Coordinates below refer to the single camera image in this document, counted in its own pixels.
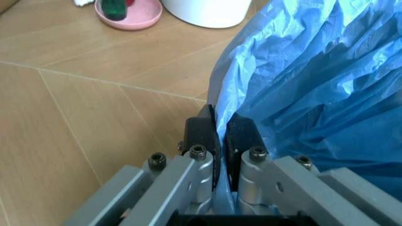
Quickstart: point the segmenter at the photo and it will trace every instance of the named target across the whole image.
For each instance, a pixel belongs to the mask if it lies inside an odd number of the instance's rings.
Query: wooden floor
[[[123,165],[177,154],[220,53],[264,2],[221,30],[164,11],[118,31],[72,0],[20,0],[1,15],[0,226],[60,225]]]

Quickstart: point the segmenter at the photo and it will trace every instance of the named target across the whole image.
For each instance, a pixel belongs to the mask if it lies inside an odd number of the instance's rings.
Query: pink plate
[[[106,24],[123,29],[139,30],[154,25],[162,15],[162,4],[159,0],[135,0],[127,8],[127,17],[120,21],[113,21],[106,18],[102,12],[102,0],[96,0],[95,10],[99,18]]]

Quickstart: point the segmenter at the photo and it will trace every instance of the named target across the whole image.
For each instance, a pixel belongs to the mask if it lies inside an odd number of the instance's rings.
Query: white container
[[[197,26],[225,28],[243,21],[251,0],[161,0],[178,18]]]

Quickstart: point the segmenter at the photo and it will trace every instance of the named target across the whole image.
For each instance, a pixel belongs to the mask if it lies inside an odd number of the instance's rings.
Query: blue plastic bag
[[[273,158],[348,167],[402,200],[401,10],[398,0],[272,0],[212,73],[220,138],[238,112]]]

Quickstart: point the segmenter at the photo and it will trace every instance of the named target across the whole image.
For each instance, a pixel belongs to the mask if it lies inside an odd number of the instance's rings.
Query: black screw
[[[268,152],[262,146],[253,146],[250,148],[249,157],[252,161],[261,162],[266,159]]]
[[[156,152],[148,158],[148,166],[152,170],[161,171],[166,167],[166,156],[163,153]]]
[[[304,166],[306,169],[311,170],[311,167],[313,166],[313,162],[307,155],[296,155],[295,160],[300,163],[302,166]]]
[[[207,157],[207,148],[204,145],[193,145],[190,147],[190,157],[196,161],[202,161]]]

